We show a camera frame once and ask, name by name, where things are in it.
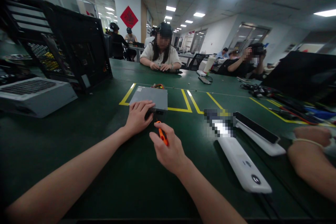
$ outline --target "desk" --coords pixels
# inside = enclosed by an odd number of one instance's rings
[[[190,55],[190,54],[179,54],[178,55],[179,57],[182,57],[182,58],[188,58],[188,61],[187,61],[187,66],[189,66],[189,61],[190,59],[193,59],[194,58],[194,55]]]
[[[204,85],[193,71],[182,70],[181,75],[175,75],[155,72],[134,62],[110,62],[113,80],[46,118],[0,114],[0,171],[5,204],[123,126],[128,106],[119,103],[130,102],[138,85],[162,83],[168,90],[170,108],[165,122],[174,128],[186,155],[201,173],[245,219],[277,219],[263,198],[242,189],[219,143],[206,135],[206,122],[198,111],[218,106],[228,112],[240,111],[280,135],[279,144],[286,149],[290,141],[282,134],[298,125],[283,122],[257,104],[246,90],[239,88],[241,83],[234,77],[212,75],[213,84]],[[258,102],[272,106],[266,99]],[[199,218],[182,184],[157,161],[148,136],[155,130],[151,124],[122,145],[64,218]],[[272,187],[272,199],[282,219],[308,220],[311,215],[317,220],[336,220],[335,205],[298,178],[285,155],[267,156],[242,132],[237,132],[237,139]]]
[[[135,50],[135,51],[136,51],[136,58],[137,58],[136,61],[137,61],[137,62],[140,62],[140,55],[141,55],[141,52],[144,51],[144,48],[141,48],[141,47],[134,47],[134,46],[131,46],[131,44],[129,44],[129,46],[126,47],[126,48]]]

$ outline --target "red decoration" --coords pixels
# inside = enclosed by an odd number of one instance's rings
[[[134,15],[133,11],[129,6],[124,10],[124,12],[120,16],[121,20],[125,23],[127,27],[131,29],[135,26],[138,22],[137,17]]]

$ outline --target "power supply fan vent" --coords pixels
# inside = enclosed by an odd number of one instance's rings
[[[19,83],[16,85],[4,87],[0,89],[0,92],[4,93],[12,93],[17,95],[25,95],[25,94],[32,94],[37,93],[39,91],[51,88],[56,86],[54,82],[48,82],[44,80],[31,80],[23,83]]]

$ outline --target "hand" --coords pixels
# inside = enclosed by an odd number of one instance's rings
[[[162,64],[161,68],[160,68],[160,71],[166,71],[166,70],[169,70],[171,68],[172,68],[171,64]]]
[[[129,114],[125,129],[127,132],[131,132],[132,135],[138,134],[143,131],[153,121],[153,113],[145,120],[147,111],[154,107],[155,103],[152,101],[138,101],[132,103],[129,107]]]
[[[160,67],[157,64],[155,64],[154,62],[150,63],[150,68],[152,70],[159,70],[160,69]]]
[[[326,147],[330,144],[330,130],[324,127],[307,126],[294,129],[296,138],[302,138],[314,141]]]
[[[166,146],[156,133],[149,133],[149,137],[154,143],[156,157],[168,171],[178,176],[191,163],[184,154],[181,140],[167,124],[154,123],[154,126],[162,129],[166,133],[168,140],[168,146]]]

